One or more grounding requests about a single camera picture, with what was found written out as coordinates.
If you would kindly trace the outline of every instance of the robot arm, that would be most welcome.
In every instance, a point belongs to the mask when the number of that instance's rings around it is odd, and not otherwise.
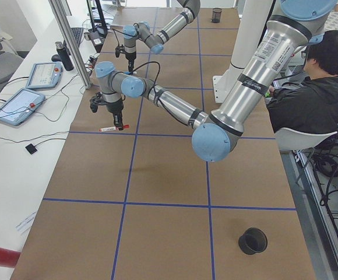
[[[335,4],[336,0],[277,1],[262,42],[223,104],[209,115],[154,85],[151,80],[117,72],[113,65],[105,67],[106,62],[97,67],[102,92],[111,97],[115,92],[130,97],[144,96],[183,123],[192,124],[190,126],[196,129],[192,146],[200,158],[210,162],[222,160],[235,148],[244,132],[244,121],[294,50],[311,40],[320,42],[323,26]]]
[[[116,48],[116,56],[124,53],[129,61],[128,71],[134,69],[136,58],[136,41],[143,41],[154,54],[159,54],[164,49],[163,44],[180,32],[186,25],[193,22],[200,10],[200,0],[177,0],[184,10],[156,35],[150,32],[148,22],[139,22],[124,27],[124,45]]]

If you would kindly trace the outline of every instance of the brown table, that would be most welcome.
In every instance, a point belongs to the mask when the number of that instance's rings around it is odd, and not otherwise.
[[[156,33],[180,11],[124,8],[115,23],[146,20]],[[236,9],[224,9],[219,24],[211,15],[201,9],[161,55],[138,42],[135,63],[161,63],[157,83],[207,112],[218,106],[212,77],[228,68],[240,23]],[[109,34],[98,60],[126,71],[116,45]],[[263,101],[235,150],[206,163],[192,150],[192,131],[147,100],[125,101],[130,129],[98,132],[112,116],[90,111],[96,91],[84,93],[13,280],[315,279]],[[238,248],[250,227],[267,235],[261,254]]]

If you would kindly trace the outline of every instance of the white table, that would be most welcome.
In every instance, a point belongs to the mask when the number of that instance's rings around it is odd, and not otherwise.
[[[69,17],[72,27],[80,27],[83,20]],[[62,40],[58,25],[53,20],[12,79],[28,76],[36,62],[50,62],[51,56],[56,54],[55,42]],[[80,52],[83,60],[87,61],[90,55],[95,54],[95,49],[90,41],[84,40],[80,46]],[[53,95],[76,74],[76,68],[69,72],[64,71],[59,85],[55,89],[42,91],[42,93],[47,97]],[[7,100],[25,85],[26,80],[8,84],[0,94],[0,99]],[[69,96],[69,102],[57,122],[50,122],[36,113],[18,127],[0,122],[0,137],[20,141],[59,131],[68,131],[82,98],[82,86],[83,83],[77,76],[64,89],[64,93]],[[57,119],[66,101],[66,96],[58,93],[45,101],[38,112],[52,120]],[[11,143],[0,139],[0,247],[22,250],[29,230],[20,234],[15,227],[39,208],[64,141],[52,140],[42,143],[33,155],[28,153],[25,146],[29,143],[35,145],[49,138],[66,138],[66,136],[67,133],[64,133],[22,143]],[[9,279],[12,272],[13,269],[0,267],[0,280]]]

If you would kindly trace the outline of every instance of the white chair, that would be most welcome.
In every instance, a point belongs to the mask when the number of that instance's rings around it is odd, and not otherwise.
[[[296,183],[301,178],[306,166],[308,165],[312,155],[314,154],[315,147],[322,141],[336,134],[337,131],[326,134],[311,134],[293,130],[291,128],[283,127],[275,132],[275,138],[278,143],[280,151],[300,151],[304,149],[312,148],[312,152],[308,156],[308,160],[305,163],[302,171],[299,173]]]

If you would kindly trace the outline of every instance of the light blue tablet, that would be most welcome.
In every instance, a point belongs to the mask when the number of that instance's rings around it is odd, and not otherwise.
[[[10,125],[19,125],[45,100],[45,95],[30,89],[20,89],[0,108],[0,121]]]
[[[30,71],[27,89],[52,89],[60,81],[63,67],[60,62],[35,63]]]

